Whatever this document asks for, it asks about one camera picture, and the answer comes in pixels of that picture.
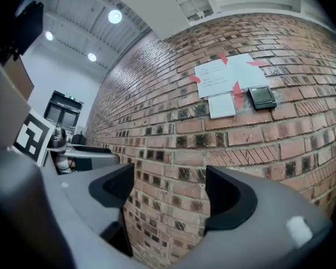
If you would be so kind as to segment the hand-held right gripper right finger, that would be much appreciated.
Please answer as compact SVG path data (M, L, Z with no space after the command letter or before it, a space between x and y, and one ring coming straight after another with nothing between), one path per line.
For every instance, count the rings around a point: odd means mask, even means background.
M332 222L280 182L206 168L203 239L171 269L307 269Z

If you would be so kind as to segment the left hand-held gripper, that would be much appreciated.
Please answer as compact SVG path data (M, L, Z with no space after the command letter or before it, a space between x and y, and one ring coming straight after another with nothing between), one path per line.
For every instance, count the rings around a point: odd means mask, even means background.
M52 153L58 174L90 171L120 163L120 157L110 149L87 145L67 145L66 131L56 127L31 109L16 137L13 150L30 157L37 166L45 164L47 153ZM78 152L72 158L64 153Z

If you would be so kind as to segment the white paper sheet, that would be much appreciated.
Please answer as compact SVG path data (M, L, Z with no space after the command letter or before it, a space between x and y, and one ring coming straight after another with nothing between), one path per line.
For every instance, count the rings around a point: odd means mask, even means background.
M197 84L199 97L205 98L232 91L237 81L241 89L268 85L264 71L260 67L246 64L249 61L254 60L246 53L228 57L226 66L219 58L196 66L195 75L201 80L201 83Z

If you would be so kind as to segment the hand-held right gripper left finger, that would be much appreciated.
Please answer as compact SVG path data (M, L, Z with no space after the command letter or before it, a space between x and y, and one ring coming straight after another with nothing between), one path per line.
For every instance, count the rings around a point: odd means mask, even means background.
M144 269L95 234L60 184L30 158L0 150L0 269Z

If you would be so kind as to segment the black double door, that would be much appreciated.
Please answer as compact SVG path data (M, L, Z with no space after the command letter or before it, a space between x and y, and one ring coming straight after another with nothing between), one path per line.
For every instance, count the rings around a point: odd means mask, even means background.
M74 134L83 107L76 98L53 91L44 112L44 118L56 127Z

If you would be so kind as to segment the black wall thermostat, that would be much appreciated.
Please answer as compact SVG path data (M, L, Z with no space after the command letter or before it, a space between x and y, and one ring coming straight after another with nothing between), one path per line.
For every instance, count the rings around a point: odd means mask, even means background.
M267 85L250 87L248 93L255 110L273 109L277 106L275 97Z

